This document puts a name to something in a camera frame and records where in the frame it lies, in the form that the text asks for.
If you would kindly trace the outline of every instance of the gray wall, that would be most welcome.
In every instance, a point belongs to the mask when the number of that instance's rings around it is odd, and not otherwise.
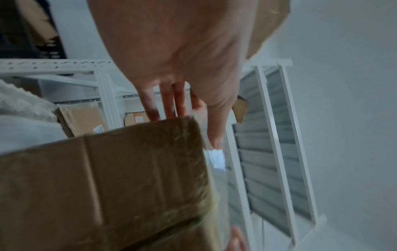
[[[397,249],[397,1],[307,0],[278,33],[320,213]]]

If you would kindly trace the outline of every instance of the hand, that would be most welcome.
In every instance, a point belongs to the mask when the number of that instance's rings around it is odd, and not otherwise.
[[[115,64],[137,89],[151,121],[208,109],[208,139],[222,148],[248,50],[257,0],[89,0],[99,34]]]
[[[232,237],[225,251],[248,251],[244,236],[238,227],[232,227]]]

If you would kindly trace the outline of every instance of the white label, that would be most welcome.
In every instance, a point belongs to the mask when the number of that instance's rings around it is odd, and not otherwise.
[[[135,122],[136,123],[143,123],[143,117],[142,116],[136,116],[135,117]]]
[[[94,128],[94,132],[95,133],[101,133],[101,132],[104,132],[104,131],[105,130],[103,129],[101,124]]]

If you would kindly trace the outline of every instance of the sticker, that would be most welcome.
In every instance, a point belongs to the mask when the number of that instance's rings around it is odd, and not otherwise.
[[[135,117],[135,122],[136,123],[143,123],[143,117],[142,116],[136,116]]]
[[[104,131],[105,130],[103,129],[101,124],[94,128],[94,132],[95,133],[101,133],[101,132],[104,132]]]

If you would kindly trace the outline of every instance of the human hand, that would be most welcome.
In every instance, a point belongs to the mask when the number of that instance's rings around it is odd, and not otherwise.
[[[232,237],[225,251],[248,251],[244,236],[238,227],[232,227]]]
[[[88,2],[110,56],[135,86],[148,118],[160,119],[153,93],[156,85],[167,119],[187,115],[187,81],[192,108],[207,107],[208,139],[221,149],[257,0]]]

